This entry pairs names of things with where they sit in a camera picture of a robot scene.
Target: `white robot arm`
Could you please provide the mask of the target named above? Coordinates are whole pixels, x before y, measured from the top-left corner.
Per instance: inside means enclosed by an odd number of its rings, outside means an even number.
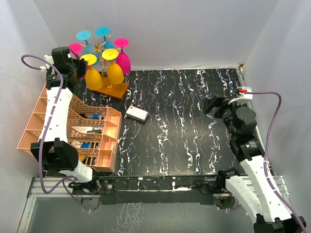
[[[246,105],[252,99],[249,93],[251,88],[242,87],[240,96],[232,100],[223,96],[205,99],[203,111],[208,114],[214,107],[219,108],[214,117],[223,119],[230,133],[231,150],[249,176],[257,196],[247,187],[235,168],[219,171],[218,184],[237,198],[252,219],[256,233],[301,232],[298,220],[275,194],[275,191],[280,192],[269,170],[268,178],[276,189],[273,190],[267,181],[264,151],[254,134],[256,114]],[[299,219],[306,226],[303,217]]]

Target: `white wall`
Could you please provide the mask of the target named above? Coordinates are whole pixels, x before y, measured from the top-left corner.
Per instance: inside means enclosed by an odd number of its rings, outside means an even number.
[[[274,90],[283,97],[272,129],[272,167],[284,176],[290,200],[311,224],[311,1],[282,0],[276,6],[244,66],[253,91]],[[266,136],[277,97],[254,96],[259,129]]]
[[[56,43],[33,0],[0,1],[0,22],[0,232],[11,233],[38,170],[37,161],[16,148],[45,83],[44,74],[26,68],[20,57],[41,56]]]
[[[277,0],[35,0],[58,46],[109,26],[135,69],[245,63]]]

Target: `marbled black surface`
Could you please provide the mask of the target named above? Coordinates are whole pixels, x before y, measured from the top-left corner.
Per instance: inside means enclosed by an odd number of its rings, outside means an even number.
[[[80,80],[75,88],[84,103],[122,113],[114,175],[199,175],[220,169],[241,170],[229,147],[222,120],[202,113],[203,98],[235,97],[235,69],[142,70],[125,77],[122,100],[93,93]],[[149,112],[144,123],[126,117],[130,105]]]

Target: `purple cable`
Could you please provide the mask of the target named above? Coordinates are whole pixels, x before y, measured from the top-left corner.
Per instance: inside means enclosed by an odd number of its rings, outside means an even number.
[[[272,95],[276,95],[278,96],[278,104],[277,104],[277,107],[276,107],[276,111],[274,112],[274,115],[272,117],[272,120],[271,120],[271,123],[270,123],[270,126],[269,126],[269,129],[268,129],[268,133],[267,133],[267,138],[266,138],[266,151],[264,153],[264,162],[263,162],[263,167],[264,167],[264,174],[266,176],[266,179],[270,185],[270,187],[272,188],[272,190],[274,190],[274,193],[277,195],[277,197],[290,209],[290,211],[292,212],[292,214],[295,216],[295,218],[297,219],[303,233],[307,233],[307,230],[305,228],[305,226],[303,225],[302,221],[300,220],[299,218],[299,215],[296,213],[296,211],[291,207],[291,205],[282,197],[282,195],[276,191],[275,187],[273,186],[270,178],[268,177],[268,161],[269,161],[269,156],[268,156],[268,150],[269,150],[269,139],[270,139],[270,133],[271,133],[271,129],[272,129],[272,126],[273,126],[273,123],[274,123],[274,120],[276,119],[276,115],[280,109],[280,106],[281,106],[281,103],[282,103],[282,97],[281,95],[278,93],[278,92],[275,92],[275,91],[267,91],[267,92],[245,92],[245,94],[252,94],[252,95],[263,95],[263,94],[272,94]]]
[[[55,70],[55,72],[56,72],[56,73],[58,74],[58,76],[60,77],[60,86],[59,86],[59,89],[58,89],[58,92],[57,92],[57,95],[56,95],[56,98],[55,98],[55,101],[54,101],[54,104],[56,104],[57,101],[58,101],[58,98],[59,98],[59,96],[60,96],[60,92],[61,92],[61,90],[62,90],[63,83],[64,83],[64,79],[63,79],[62,74],[59,72],[59,70],[58,70],[52,63],[50,63],[49,61],[45,60],[44,58],[41,58],[41,57],[38,57],[38,56],[35,56],[35,55],[25,54],[25,55],[23,55],[23,56],[21,57],[21,61],[22,61],[22,63],[23,63],[25,66],[27,66],[27,67],[29,67],[29,68],[31,68],[31,69],[41,70],[40,68],[33,67],[33,66],[30,66],[29,64],[27,64],[27,63],[24,61],[25,57],[33,57],[33,58],[35,58],[35,59],[38,59],[38,60],[40,60],[40,61],[42,61],[42,62],[48,64],[50,67],[52,67],[52,68]],[[51,123],[51,120],[52,120],[52,115],[53,115],[53,113],[54,113],[54,110],[55,110],[55,105],[52,107],[51,116],[49,117],[48,122],[47,122],[47,125],[46,125],[46,127],[45,127],[45,129],[44,129],[44,131],[43,131],[43,135],[42,135],[42,138],[41,138],[41,141],[40,141],[40,146],[39,146],[39,178],[40,178],[40,184],[41,184],[42,191],[43,191],[45,194],[49,194],[49,193],[53,192],[54,189],[55,189],[60,183],[63,183],[63,186],[64,186],[64,188],[66,189],[66,191],[68,192],[68,194],[69,194],[72,198],[74,198],[74,199],[76,200],[76,202],[78,202],[84,209],[90,211],[89,208],[87,208],[86,206],[82,205],[82,204],[80,203],[80,201],[66,188],[65,180],[69,180],[69,181],[72,181],[72,182],[76,182],[77,179],[76,179],[75,177],[73,177],[73,176],[66,176],[66,177],[62,178],[59,182],[57,182],[57,184],[56,184],[54,187],[52,187],[52,188],[50,189],[50,191],[47,191],[46,188],[45,188],[45,186],[44,186],[43,171],[42,171],[42,151],[43,151],[43,142],[44,142],[45,136],[46,136],[46,134],[47,134],[48,128],[49,128],[49,126],[50,126],[50,123]]]

